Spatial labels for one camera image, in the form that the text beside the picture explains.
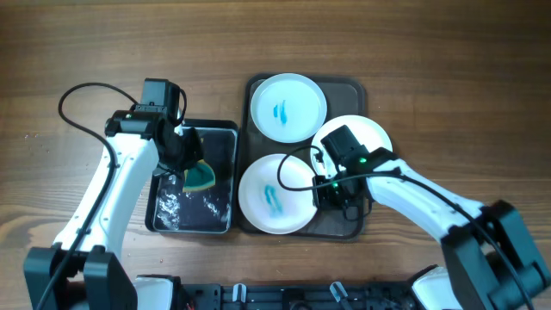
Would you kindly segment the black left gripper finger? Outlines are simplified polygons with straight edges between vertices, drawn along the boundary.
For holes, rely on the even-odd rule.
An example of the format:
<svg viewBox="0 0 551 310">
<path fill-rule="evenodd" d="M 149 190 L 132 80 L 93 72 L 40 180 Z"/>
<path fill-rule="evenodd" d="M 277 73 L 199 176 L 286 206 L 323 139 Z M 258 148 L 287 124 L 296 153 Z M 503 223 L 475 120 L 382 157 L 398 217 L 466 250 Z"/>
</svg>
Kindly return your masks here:
<svg viewBox="0 0 551 310">
<path fill-rule="evenodd" d="M 179 171 L 177 169 L 177 167 L 174 166 L 174 165 L 159 162 L 157 164 L 156 168 L 153 170 L 152 175 L 154 177 L 161 177 L 161 176 L 180 177 L 181 176 L 181 171 Z"/>
<path fill-rule="evenodd" d="M 201 137 L 195 127 L 183 130 L 183 166 L 193 166 L 203 159 Z"/>
</svg>

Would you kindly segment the green yellow sponge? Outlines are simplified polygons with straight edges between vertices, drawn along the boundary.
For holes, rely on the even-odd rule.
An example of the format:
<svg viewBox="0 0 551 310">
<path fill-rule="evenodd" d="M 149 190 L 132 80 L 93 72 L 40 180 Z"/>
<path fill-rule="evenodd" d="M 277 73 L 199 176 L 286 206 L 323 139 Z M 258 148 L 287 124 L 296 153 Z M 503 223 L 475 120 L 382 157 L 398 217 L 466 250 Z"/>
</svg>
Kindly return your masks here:
<svg viewBox="0 0 551 310">
<path fill-rule="evenodd" d="M 196 192 L 209 189 L 216 184 L 213 168 L 204 160 L 198 161 L 184 172 L 183 192 Z"/>
</svg>

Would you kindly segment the white plate front blue stain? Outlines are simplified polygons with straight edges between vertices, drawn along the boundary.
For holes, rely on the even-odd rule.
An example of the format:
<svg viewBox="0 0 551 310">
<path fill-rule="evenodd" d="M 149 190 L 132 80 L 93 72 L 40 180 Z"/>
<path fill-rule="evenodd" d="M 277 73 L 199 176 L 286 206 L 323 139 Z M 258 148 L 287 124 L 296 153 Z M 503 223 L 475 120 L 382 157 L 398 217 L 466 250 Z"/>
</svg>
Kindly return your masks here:
<svg viewBox="0 0 551 310">
<path fill-rule="evenodd" d="M 257 229 L 271 234 L 294 233 L 317 213 L 313 193 L 291 188 L 310 187 L 314 173 L 301 159 L 281 153 L 256 160 L 241 177 L 238 203 L 245 218 Z"/>
</svg>

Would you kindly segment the white plate blue stain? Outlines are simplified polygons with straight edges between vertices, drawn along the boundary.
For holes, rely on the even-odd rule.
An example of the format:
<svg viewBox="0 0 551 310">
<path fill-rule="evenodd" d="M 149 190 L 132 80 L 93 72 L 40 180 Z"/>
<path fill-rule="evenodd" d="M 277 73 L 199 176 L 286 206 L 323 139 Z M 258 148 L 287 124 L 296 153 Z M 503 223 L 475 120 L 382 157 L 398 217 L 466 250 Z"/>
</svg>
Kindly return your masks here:
<svg viewBox="0 0 551 310">
<path fill-rule="evenodd" d="M 291 188 L 310 187 L 314 173 L 301 159 L 281 153 L 256 160 L 241 177 L 238 203 L 245 218 L 257 229 L 271 234 L 294 233 L 317 213 L 313 193 Z"/>
<path fill-rule="evenodd" d="M 253 92 L 251 118 L 267 138 L 298 143 L 324 124 L 328 106 L 320 87 L 308 77 L 282 73 L 267 78 Z"/>
</svg>

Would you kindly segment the white plate top blue stain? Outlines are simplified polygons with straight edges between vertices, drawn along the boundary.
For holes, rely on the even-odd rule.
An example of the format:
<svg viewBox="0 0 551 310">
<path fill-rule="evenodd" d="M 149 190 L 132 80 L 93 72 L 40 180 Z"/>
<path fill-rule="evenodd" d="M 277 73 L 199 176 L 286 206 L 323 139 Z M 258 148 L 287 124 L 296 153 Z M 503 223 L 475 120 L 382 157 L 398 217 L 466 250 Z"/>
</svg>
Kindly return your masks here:
<svg viewBox="0 0 551 310">
<path fill-rule="evenodd" d="M 324 124 L 328 106 L 320 87 L 308 77 L 282 73 L 267 78 L 253 92 L 251 118 L 267 138 L 298 143 Z"/>
</svg>

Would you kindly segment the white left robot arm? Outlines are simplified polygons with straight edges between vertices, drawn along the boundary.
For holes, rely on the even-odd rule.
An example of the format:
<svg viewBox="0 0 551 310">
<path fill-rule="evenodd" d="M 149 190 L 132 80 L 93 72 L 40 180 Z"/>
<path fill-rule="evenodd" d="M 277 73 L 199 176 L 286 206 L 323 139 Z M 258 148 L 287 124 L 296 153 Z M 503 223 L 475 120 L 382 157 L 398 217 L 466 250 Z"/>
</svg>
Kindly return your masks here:
<svg viewBox="0 0 551 310">
<path fill-rule="evenodd" d="M 146 181 L 178 175 L 197 163 L 194 128 L 176 128 L 164 112 L 117 111 L 105 127 L 102 159 L 77 211 L 48 248 L 24 265 L 35 309 L 169 309 L 177 281 L 131 280 L 121 266 L 123 239 Z"/>
</svg>

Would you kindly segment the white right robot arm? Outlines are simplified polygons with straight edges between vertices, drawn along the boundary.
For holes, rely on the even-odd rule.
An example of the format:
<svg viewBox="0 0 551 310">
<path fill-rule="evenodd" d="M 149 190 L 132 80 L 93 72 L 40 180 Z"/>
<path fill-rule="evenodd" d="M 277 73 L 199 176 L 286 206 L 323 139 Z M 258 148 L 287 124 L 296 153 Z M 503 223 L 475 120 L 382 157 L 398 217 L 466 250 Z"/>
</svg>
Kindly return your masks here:
<svg viewBox="0 0 551 310">
<path fill-rule="evenodd" d="M 343 203 L 353 195 L 403 214 L 442 248 L 440 276 L 423 276 L 413 290 L 427 309 L 532 308 L 550 286 L 550 271 L 519 212 L 506 201 L 487 206 L 422 177 L 395 153 L 364 146 L 323 152 L 313 161 L 335 165 L 334 177 L 314 183 L 324 199 Z"/>
</svg>

